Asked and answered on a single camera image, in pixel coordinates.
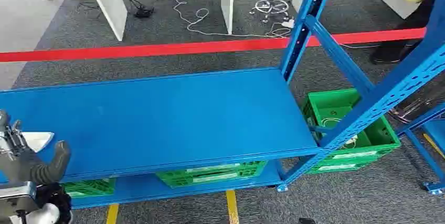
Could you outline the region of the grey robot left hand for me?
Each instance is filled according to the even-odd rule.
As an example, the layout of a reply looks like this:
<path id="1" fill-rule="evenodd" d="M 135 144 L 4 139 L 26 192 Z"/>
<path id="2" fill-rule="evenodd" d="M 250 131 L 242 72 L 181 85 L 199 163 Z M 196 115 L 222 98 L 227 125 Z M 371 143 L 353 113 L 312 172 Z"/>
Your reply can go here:
<path id="1" fill-rule="evenodd" d="M 43 162 L 32 150 L 21 130 L 20 120 L 9 124 L 10 116 L 1 110 L 1 171 L 11 183 L 33 182 L 47 185 L 59 182 L 71 158 L 71 149 L 66 141 L 55 143 L 55 152 L 49 163 Z"/>

